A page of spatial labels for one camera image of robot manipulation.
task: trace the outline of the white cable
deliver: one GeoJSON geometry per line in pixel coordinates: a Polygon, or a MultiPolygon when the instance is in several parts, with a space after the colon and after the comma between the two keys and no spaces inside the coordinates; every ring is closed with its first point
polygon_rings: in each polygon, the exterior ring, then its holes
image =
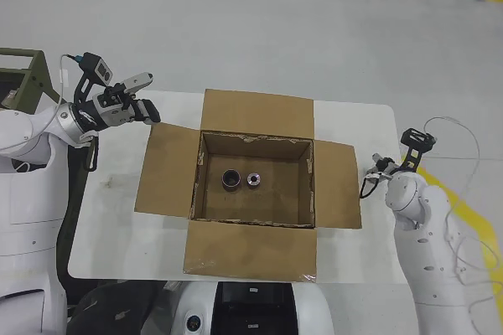
{"type": "MultiPolygon", "coordinates": [[[[61,74],[62,74],[63,69],[64,69],[64,66],[63,66],[63,59],[64,59],[64,57],[67,57],[67,54],[62,54],[60,56],[60,78],[61,78],[61,74]]],[[[56,117],[56,115],[58,114],[58,109],[60,108],[61,98],[64,95],[64,81],[60,80],[60,82],[61,82],[61,84],[60,84],[60,98],[58,99],[58,102],[56,103],[56,107],[54,109],[54,114],[52,115],[52,117],[50,118],[50,120],[47,122],[47,124],[44,125],[43,129],[41,129],[37,134],[35,134],[32,137],[30,137],[28,140],[24,140],[22,142],[15,143],[15,144],[13,144],[11,146],[0,147],[0,151],[6,150],[6,149],[10,149],[12,147],[20,146],[21,144],[24,144],[26,142],[32,141],[34,138],[36,138],[39,135],[43,134],[43,131],[45,131],[50,126],[50,124],[52,123],[52,121],[54,120],[54,118],[56,117]]]]}
{"type": "Polygon", "coordinates": [[[15,171],[17,171],[17,172],[18,172],[18,170],[20,170],[20,168],[21,168],[21,167],[23,167],[24,165],[26,165],[26,166],[28,167],[26,171],[27,171],[27,172],[28,172],[28,171],[30,171],[30,168],[31,168],[32,166],[30,165],[30,163],[29,163],[29,162],[23,162],[22,164],[20,164],[19,166],[17,166],[17,168],[15,169],[15,171]]]}
{"type": "Polygon", "coordinates": [[[481,284],[491,284],[491,285],[497,284],[497,285],[500,286],[500,290],[497,293],[493,293],[494,287],[492,286],[492,295],[491,296],[488,296],[488,297],[483,298],[483,299],[479,299],[477,301],[473,301],[472,303],[470,303],[468,305],[468,314],[469,314],[469,317],[471,318],[471,325],[473,326],[474,330],[479,335],[482,335],[482,333],[480,332],[480,330],[475,325],[475,322],[474,322],[471,310],[473,309],[473,307],[475,305],[478,305],[478,304],[483,303],[483,302],[488,302],[490,300],[495,300],[498,296],[500,296],[501,294],[503,294],[503,282],[501,282],[501,281],[474,281],[474,282],[466,283],[464,281],[464,279],[462,278],[462,276],[460,275],[460,273],[459,273],[459,260],[462,261],[467,266],[469,266],[471,268],[474,268],[476,270],[492,272],[492,271],[494,271],[494,270],[496,270],[496,269],[498,269],[500,267],[500,265],[501,265],[500,258],[495,253],[495,251],[488,244],[486,244],[484,241],[481,241],[481,240],[478,240],[476,238],[473,238],[471,236],[466,235],[464,238],[462,238],[460,240],[460,242],[458,243],[457,247],[454,248],[453,244],[451,243],[451,239],[449,238],[449,236],[450,236],[449,235],[449,216],[451,215],[451,213],[453,213],[453,211],[456,209],[456,207],[462,201],[464,201],[465,195],[469,191],[469,187],[471,186],[471,182],[473,181],[473,177],[475,176],[475,174],[479,170],[479,163],[480,163],[479,141],[477,141],[477,137],[475,136],[475,134],[467,126],[463,125],[460,121],[458,121],[458,120],[456,120],[456,119],[454,119],[452,117],[449,117],[449,116],[436,116],[436,117],[432,117],[432,118],[428,119],[425,122],[425,125],[423,126],[423,132],[428,133],[427,132],[427,124],[430,121],[432,121],[432,120],[445,120],[445,121],[453,122],[454,124],[463,127],[465,130],[467,130],[469,132],[469,134],[471,134],[471,136],[473,137],[473,139],[475,141],[475,145],[477,146],[477,160],[475,162],[473,171],[469,175],[468,180],[466,181],[465,185],[462,187],[462,190],[459,193],[459,197],[458,197],[457,201],[454,203],[454,205],[451,207],[451,209],[447,212],[447,215],[445,215],[445,221],[444,221],[444,223],[445,223],[445,231],[444,231],[443,237],[445,238],[445,241],[448,243],[449,248],[451,248],[451,250],[453,251],[453,254],[454,254],[454,274],[456,275],[456,278],[460,281],[460,283],[463,286],[475,286],[475,285],[481,285],[481,284]],[[462,257],[460,257],[460,255],[459,255],[460,247],[462,246],[462,244],[467,239],[472,239],[472,240],[475,240],[475,241],[481,243],[494,256],[494,258],[495,258],[495,265],[492,268],[486,269],[486,268],[479,267],[477,265],[473,265],[473,264],[469,263],[468,261],[464,260],[462,257]]]}

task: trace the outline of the white robotic arm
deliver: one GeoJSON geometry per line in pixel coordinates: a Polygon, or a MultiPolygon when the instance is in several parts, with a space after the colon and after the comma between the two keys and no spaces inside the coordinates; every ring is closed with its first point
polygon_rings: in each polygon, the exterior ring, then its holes
{"type": "Polygon", "coordinates": [[[412,291],[419,333],[475,334],[462,282],[466,268],[457,261],[463,254],[463,236],[454,217],[449,216],[447,194],[415,173],[422,154],[435,140],[409,129],[401,142],[409,146],[405,162],[398,166],[390,158],[375,154],[376,166],[366,179],[374,181],[375,186],[381,180],[388,181],[386,205],[395,215],[397,256],[412,291]]]}
{"type": "Polygon", "coordinates": [[[0,111],[0,334],[65,333],[67,304],[55,246],[68,203],[68,147],[89,145],[109,126],[160,121],[151,101],[134,96],[152,75],[110,87],[111,71],[100,57],[74,59],[84,70],[74,103],[33,116],[0,111]],[[88,101],[93,83],[106,88],[88,101]],[[13,160],[37,167],[20,173],[13,160]]]}

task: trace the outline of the metal cylinder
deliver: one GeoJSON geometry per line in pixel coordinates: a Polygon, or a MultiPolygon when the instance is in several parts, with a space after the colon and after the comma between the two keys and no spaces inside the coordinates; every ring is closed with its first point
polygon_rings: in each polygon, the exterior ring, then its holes
{"type": "Polygon", "coordinates": [[[249,188],[258,188],[259,183],[261,183],[261,176],[259,173],[248,174],[247,183],[249,188]]]}
{"type": "Polygon", "coordinates": [[[241,175],[236,170],[226,170],[221,176],[221,184],[227,192],[235,191],[241,184],[241,175]]]}

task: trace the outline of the table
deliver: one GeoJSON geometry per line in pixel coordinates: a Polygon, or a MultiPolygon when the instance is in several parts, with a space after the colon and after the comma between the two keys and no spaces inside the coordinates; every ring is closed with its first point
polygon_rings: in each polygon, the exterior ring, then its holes
{"type": "MultiPolygon", "coordinates": [[[[199,129],[203,94],[140,91],[162,122],[199,129]]],[[[315,138],[355,147],[359,180],[372,154],[400,161],[389,106],[314,102],[315,138]]],[[[150,127],[140,122],[101,132],[98,169],[90,173],[69,273],[76,278],[218,281],[182,272],[188,220],[134,213],[150,127]]],[[[393,241],[394,217],[384,203],[386,185],[361,201],[362,229],[317,228],[318,283],[406,283],[393,241]]]]}

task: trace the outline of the floor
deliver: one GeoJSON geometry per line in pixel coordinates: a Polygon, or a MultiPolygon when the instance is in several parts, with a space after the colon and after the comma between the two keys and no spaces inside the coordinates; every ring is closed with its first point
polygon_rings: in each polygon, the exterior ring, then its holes
{"type": "MultiPolygon", "coordinates": [[[[386,104],[399,135],[423,129],[432,116],[452,116],[479,140],[482,161],[466,201],[491,222],[503,256],[503,3],[8,0],[0,2],[0,46],[44,50],[54,83],[60,54],[92,51],[103,55],[115,78],[153,73],[155,90],[251,90],[386,104]]],[[[79,78],[70,72],[69,82],[79,78]]],[[[428,130],[438,143],[423,166],[459,192],[474,166],[474,143],[445,122],[428,130]]],[[[468,248],[481,261],[481,248],[468,248]]],[[[338,334],[417,332],[407,286],[323,290],[338,334]]],[[[487,286],[469,294],[476,300],[489,293],[487,286]]],[[[503,332],[493,301],[477,306],[474,318],[483,334],[503,332]]]]}

